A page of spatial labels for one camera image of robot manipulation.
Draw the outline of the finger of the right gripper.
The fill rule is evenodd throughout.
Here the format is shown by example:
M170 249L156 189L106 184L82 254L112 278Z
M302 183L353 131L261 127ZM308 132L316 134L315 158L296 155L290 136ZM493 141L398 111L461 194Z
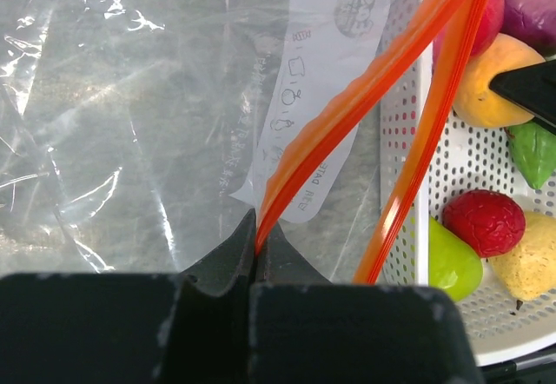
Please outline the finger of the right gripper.
M497 74L489 89L534 115L533 121L555 133L555 60Z

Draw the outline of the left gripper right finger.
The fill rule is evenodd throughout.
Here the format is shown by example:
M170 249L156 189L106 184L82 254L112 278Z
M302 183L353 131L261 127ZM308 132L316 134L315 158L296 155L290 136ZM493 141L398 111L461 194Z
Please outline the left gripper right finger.
M255 279L270 284L330 284L288 241L279 223L272 228L257 258Z

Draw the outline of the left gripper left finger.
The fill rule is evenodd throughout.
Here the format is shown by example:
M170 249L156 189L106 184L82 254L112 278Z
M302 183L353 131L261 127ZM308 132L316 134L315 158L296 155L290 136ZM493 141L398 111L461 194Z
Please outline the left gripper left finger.
M255 260L256 215L250 209L234 232L183 271L184 279L204 295L221 297L248 281Z

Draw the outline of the orange fruit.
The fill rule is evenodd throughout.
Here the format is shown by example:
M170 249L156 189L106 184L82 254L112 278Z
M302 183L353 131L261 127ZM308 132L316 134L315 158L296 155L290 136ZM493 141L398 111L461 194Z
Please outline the orange fruit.
M492 44L469 61L453 101L453 110L466 124L499 129L529 122L533 115L489 89L501 72L543 63L545 58L520 40L499 33Z

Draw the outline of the purple onion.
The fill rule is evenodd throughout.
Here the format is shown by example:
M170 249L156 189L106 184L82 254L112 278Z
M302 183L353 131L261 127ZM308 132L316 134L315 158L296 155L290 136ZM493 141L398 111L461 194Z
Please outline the purple onion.
M503 34L542 56L555 54L555 0L505 0Z

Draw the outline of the red apple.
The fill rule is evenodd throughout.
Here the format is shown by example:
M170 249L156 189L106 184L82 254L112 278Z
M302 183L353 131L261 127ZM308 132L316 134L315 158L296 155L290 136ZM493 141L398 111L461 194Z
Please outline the red apple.
M500 33L504 18L504 0L487 0L486 8L480 20L470 57L474 58L484 52Z

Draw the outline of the red strawberry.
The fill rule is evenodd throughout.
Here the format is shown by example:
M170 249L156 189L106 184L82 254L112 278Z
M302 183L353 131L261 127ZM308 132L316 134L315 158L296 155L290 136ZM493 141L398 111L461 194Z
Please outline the red strawberry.
M452 199L442 210L441 221L480 258L507 254L526 230L521 206L508 195L486 189L469 190Z

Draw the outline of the clear zip top bag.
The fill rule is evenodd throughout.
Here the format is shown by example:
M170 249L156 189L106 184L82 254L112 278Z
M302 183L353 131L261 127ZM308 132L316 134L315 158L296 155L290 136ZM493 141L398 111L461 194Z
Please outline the clear zip top bag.
M1 272L177 272L423 0L1 0Z

